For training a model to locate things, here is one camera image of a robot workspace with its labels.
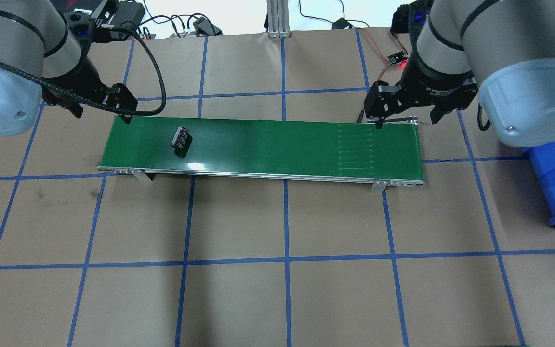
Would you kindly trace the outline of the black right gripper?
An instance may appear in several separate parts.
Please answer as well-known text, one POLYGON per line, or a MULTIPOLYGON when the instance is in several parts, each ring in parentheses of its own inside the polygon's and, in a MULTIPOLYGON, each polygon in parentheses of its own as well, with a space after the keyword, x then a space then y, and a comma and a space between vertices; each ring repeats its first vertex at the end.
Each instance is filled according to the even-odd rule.
POLYGON ((373 120, 376 128, 383 127, 388 117, 407 108, 431 106, 432 125, 454 110, 466 110, 478 94, 472 73, 458 75, 438 72, 428 66, 412 48, 401 79, 396 85, 375 81, 363 102, 364 116, 373 120))

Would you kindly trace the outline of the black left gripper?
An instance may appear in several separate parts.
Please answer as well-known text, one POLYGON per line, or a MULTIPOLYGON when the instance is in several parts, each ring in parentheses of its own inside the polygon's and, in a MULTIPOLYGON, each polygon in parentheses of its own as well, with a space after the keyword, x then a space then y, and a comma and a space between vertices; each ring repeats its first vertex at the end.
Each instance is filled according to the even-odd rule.
MULTIPOLYGON (((137 110, 137 99, 123 83, 108 87, 102 83, 97 68, 88 57, 89 46, 62 46, 44 53, 42 77, 60 88, 81 97, 118 110, 137 110)), ((84 109, 73 99, 64 99, 63 108, 76 119, 83 117, 84 109)))

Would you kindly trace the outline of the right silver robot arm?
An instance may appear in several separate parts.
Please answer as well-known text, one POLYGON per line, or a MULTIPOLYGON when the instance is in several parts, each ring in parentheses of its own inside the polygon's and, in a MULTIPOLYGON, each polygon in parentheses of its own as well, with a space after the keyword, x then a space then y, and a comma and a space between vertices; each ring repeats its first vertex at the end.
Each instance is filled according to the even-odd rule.
POLYGON ((377 128, 425 106, 437 124, 477 99, 505 145, 555 141, 555 0, 417 0, 390 32, 411 51, 399 82, 376 81, 364 99, 377 128))

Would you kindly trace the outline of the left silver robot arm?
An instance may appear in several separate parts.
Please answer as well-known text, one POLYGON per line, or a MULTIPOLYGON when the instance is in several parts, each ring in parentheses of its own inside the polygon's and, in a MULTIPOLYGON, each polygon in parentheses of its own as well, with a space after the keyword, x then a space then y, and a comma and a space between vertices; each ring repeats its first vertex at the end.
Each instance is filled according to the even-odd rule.
POLYGON ((92 0, 0 0, 0 136, 28 131, 42 101, 83 114, 62 88, 108 107, 135 110, 122 83, 106 86, 88 58, 94 42, 110 42, 117 15, 131 2, 92 0))

